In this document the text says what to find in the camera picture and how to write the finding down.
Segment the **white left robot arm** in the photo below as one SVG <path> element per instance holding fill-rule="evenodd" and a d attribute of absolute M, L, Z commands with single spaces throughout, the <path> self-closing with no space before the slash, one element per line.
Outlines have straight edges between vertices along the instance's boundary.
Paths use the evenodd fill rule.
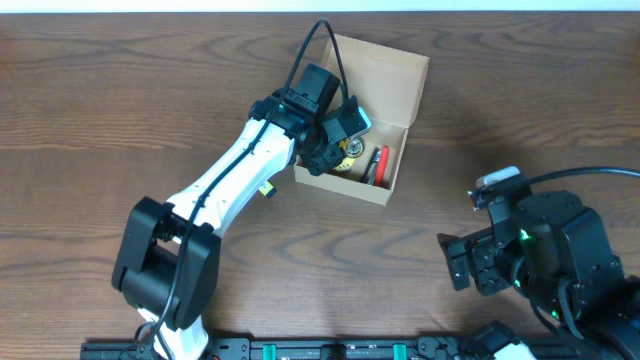
<path fill-rule="evenodd" d="M 194 183 L 163 203 L 141 199 L 112 275 L 113 287 L 146 320 L 137 342 L 160 358 L 201 358 L 209 343 L 202 313 L 233 220 L 273 175 L 296 160 L 313 176 L 327 173 L 346 156 L 341 142 L 371 127 L 346 75 L 309 64 L 296 85 L 254 103 L 239 138 Z"/>

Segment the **correction tape dispenser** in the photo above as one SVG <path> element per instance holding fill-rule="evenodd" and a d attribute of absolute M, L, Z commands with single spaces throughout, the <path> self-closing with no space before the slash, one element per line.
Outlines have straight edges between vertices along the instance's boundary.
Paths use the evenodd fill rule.
<path fill-rule="evenodd" d="M 364 141 L 360 137 L 347 138 L 339 143 L 339 147 L 343 150 L 348 158 L 359 158 L 365 150 Z"/>

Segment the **red black stapler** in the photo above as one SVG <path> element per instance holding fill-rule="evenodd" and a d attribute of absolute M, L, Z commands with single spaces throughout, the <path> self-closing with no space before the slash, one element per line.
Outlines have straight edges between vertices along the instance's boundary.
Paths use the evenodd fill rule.
<path fill-rule="evenodd" d="M 382 185 L 384 174 L 388 165 L 390 149 L 388 146 L 381 146 L 374 149 L 364 174 L 360 182 L 379 187 Z"/>

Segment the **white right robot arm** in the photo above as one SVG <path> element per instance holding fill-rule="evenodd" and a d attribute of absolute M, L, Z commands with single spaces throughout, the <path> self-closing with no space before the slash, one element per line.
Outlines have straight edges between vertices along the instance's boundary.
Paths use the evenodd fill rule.
<path fill-rule="evenodd" d="M 489 227 L 466 236 L 439 234 L 452 286 L 483 296 L 512 288 L 560 343 L 583 359 L 639 356 L 639 280 L 626 276 L 600 215 L 566 190 L 535 193 L 534 184 L 612 174 L 583 167 L 529 178 L 511 166 L 485 175 L 469 196 Z"/>

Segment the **brown cardboard box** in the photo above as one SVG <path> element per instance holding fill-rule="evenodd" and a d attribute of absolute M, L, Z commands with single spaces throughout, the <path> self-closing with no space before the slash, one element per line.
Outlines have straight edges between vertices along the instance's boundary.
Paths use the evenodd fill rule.
<path fill-rule="evenodd" d="M 297 162 L 295 180 L 385 205 L 395 190 L 409 128 L 422 98 L 429 58 L 342 35 L 336 40 L 349 92 L 357 97 L 372 128 L 362 136 L 363 154 L 349 171 L 313 176 Z M 384 176 L 380 182 L 370 184 L 362 176 L 374 150 L 384 147 L 388 149 L 388 156 L 382 159 Z"/>

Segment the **yellow sticky note pad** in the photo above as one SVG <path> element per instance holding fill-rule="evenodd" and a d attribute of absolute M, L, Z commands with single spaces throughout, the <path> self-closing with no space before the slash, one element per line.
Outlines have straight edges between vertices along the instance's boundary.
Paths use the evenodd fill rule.
<path fill-rule="evenodd" d="M 345 157 L 342 162 L 333 168 L 337 173 L 349 172 L 355 164 L 355 158 Z"/>

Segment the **yellow highlighter marker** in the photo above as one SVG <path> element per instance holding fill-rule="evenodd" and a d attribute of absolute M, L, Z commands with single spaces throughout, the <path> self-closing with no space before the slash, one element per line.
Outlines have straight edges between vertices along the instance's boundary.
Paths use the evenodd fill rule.
<path fill-rule="evenodd" d="M 259 187 L 259 192 L 266 198 L 271 198 L 276 194 L 277 189 L 270 181 L 265 181 Z"/>

